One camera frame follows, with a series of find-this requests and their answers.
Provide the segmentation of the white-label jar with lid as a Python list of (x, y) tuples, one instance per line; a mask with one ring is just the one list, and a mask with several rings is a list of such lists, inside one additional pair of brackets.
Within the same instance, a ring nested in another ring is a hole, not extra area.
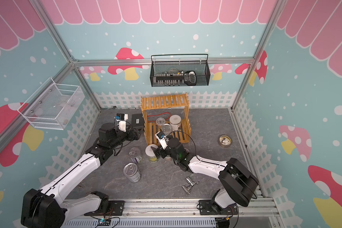
[(179, 115), (172, 115), (169, 119), (172, 131), (178, 131), (181, 127), (181, 117)]

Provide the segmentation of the clear plastic cup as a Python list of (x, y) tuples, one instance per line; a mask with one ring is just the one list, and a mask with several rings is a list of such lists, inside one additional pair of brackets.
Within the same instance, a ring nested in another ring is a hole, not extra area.
[(166, 124), (166, 120), (162, 117), (156, 119), (156, 125), (158, 127), (162, 127), (164, 124)]

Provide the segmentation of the purple-label tin can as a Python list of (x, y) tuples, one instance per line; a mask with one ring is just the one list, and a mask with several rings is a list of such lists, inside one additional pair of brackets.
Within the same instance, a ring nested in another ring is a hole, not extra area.
[(129, 152), (129, 157), (133, 163), (140, 163), (143, 159), (142, 152), (139, 148), (133, 147)]

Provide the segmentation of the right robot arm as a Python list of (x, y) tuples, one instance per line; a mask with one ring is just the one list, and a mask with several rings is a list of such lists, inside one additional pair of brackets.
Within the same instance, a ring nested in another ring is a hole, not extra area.
[(257, 198), (255, 191), (259, 181), (238, 159), (215, 161), (189, 153), (177, 138), (162, 139), (161, 145), (154, 149), (156, 157), (170, 156), (181, 170), (203, 174), (220, 181), (223, 188), (218, 190), (211, 200), (212, 210), (220, 214), (231, 205), (247, 207)]

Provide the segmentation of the yellow seed jar white lid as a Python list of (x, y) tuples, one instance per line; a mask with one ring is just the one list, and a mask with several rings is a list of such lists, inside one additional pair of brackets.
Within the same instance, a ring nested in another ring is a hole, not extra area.
[(155, 155), (154, 151), (158, 148), (155, 144), (150, 144), (146, 147), (145, 153), (148, 156), (148, 159), (151, 163), (156, 163), (158, 161), (157, 156)]

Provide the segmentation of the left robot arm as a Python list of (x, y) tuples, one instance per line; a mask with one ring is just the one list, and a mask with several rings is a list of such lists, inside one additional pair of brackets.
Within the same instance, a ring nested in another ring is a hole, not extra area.
[(21, 224), (27, 228), (60, 228), (64, 223), (86, 213), (105, 216), (110, 209), (109, 197), (94, 191), (65, 201), (72, 190), (90, 173), (103, 165), (124, 142), (140, 139), (140, 132), (127, 121), (105, 123), (99, 137), (68, 170), (39, 190), (29, 190), (23, 198)]

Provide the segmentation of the small silver pull-tab can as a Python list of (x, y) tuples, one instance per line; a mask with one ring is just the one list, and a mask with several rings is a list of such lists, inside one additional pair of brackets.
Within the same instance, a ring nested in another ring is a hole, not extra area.
[(166, 136), (168, 136), (173, 131), (172, 126), (168, 123), (163, 124), (161, 126), (161, 130)]

